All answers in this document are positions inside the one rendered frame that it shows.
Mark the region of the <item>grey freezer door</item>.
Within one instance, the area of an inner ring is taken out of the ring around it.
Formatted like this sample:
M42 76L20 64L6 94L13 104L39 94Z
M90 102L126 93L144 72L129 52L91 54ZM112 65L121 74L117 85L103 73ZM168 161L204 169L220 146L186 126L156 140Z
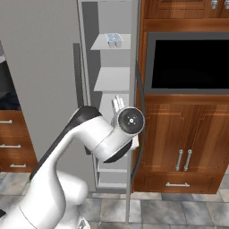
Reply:
M136 80L135 65L138 49L138 24L139 24L139 0L131 1L131 65L130 65L130 93L129 105L135 106L136 100ZM125 228L129 229L130 202L131 202L131 173L132 173L132 154L133 150L127 153L127 186L126 186L126 212Z

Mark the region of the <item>brown wooden drawer front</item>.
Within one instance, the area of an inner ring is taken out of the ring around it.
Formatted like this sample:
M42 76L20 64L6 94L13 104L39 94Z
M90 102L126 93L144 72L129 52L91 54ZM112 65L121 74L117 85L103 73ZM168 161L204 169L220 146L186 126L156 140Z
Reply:
M29 159L0 159L0 172L31 173L38 162Z
M142 186L146 191L201 193L210 189L214 178L208 175L158 175L150 174L144 179ZM188 183L190 187L166 187L166 183Z
M33 151L30 140L26 137L2 136L0 145L21 145L21 148L0 148L0 157L25 157Z
M19 110L0 110L0 121L12 120L13 123L0 123L0 131L21 133L27 132L27 125L24 120L22 111Z

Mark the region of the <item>brown wooden cupboard door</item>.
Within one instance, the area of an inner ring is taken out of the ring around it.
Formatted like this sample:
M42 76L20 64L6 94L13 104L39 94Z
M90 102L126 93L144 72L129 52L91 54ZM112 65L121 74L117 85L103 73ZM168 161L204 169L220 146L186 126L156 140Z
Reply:
M216 17L211 0L145 0L147 19L204 19Z
M188 172L221 174L229 162L229 105L196 105L193 110Z
M146 136L142 167L146 172L176 172L187 120L185 106L146 106Z

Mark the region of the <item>black appliance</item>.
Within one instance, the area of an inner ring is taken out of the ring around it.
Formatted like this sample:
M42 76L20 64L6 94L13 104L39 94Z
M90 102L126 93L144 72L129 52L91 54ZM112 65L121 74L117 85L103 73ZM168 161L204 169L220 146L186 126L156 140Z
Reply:
M8 63L0 41L0 110L21 110Z

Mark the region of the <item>grey freezer shelf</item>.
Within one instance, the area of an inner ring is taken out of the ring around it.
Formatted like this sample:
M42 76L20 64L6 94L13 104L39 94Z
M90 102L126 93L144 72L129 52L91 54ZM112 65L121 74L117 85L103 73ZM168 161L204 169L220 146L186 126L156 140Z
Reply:
M126 169L110 169L110 168L99 168L99 173L127 173Z
M114 47L114 50L128 50L131 48L131 35L130 34L121 34L123 39L121 47ZM110 47L106 41L105 34L99 34L93 43L91 50L110 50Z
M102 189L126 189L126 183L99 182L98 188L102 188Z
M101 67L95 84L95 91L128 92L130 88L129 67Z

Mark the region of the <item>black built-in oven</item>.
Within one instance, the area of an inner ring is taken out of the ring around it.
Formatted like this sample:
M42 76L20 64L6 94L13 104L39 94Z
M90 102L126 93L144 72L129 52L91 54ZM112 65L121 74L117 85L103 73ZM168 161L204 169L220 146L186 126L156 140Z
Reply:
M229 95L229 32L150 32L144 92Z

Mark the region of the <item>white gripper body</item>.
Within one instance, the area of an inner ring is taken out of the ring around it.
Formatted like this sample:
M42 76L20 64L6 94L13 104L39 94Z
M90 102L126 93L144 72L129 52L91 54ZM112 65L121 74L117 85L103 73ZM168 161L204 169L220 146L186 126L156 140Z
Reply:
M116 95L112 100L112 107L113 107L114 114L117 114L118 112L123 110L125 108L123 99L120 98L118 95Z

